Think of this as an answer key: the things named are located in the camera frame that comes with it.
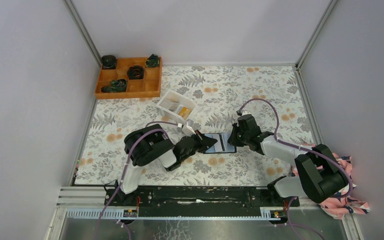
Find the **grey card with black stripe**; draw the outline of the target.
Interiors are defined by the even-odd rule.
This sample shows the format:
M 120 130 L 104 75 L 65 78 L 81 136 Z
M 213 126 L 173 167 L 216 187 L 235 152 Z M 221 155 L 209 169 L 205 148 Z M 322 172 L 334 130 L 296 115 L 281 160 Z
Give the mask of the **grey card with black stripe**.
M 217 134 L 217 144 L 214 149 L 217 153 L 235 153 L 236 147 L 231 145 L 228 140 L 231 137 L 230 133 L 219 133 Z

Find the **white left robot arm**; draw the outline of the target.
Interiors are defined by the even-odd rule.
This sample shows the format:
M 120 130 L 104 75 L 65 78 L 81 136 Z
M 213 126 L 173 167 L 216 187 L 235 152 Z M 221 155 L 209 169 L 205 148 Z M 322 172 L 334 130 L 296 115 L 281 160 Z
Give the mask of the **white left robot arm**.
M 135 191 L 143 168 L 155 160 L 160 161 L 166 171 L 170 172 L 196 153 L 205 153 L 214 147 L 219 138 L 211 138 L 199 130 L 194 130 L 188 124 L 177 124 L 185 134 L 174 144 L 167 132 L 159 123 L 148 125 L 128 134 L 124 140 L 127 161 L 118 186 L 116 199 L 124 206 L 135 200 Z

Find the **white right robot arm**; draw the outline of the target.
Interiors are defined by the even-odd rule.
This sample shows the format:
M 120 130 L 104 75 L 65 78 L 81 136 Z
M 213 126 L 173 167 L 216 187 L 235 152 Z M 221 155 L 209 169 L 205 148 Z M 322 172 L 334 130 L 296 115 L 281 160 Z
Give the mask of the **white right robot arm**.
M 280 159 L 297 169 L 297 176 L 280 177 L 268 185 L 266 198 L 273 206 L 281 205 L 289 197 L 308 197 L 322 203 L 337 197 L 344 188 L 353 189 L 350 175 L 326 145 L 296 145 L 272 132 L 263 132 L 250 113 L 241 114 L 233 123 L 228 143 L 235 147 L 247 146 L 253 152 Z

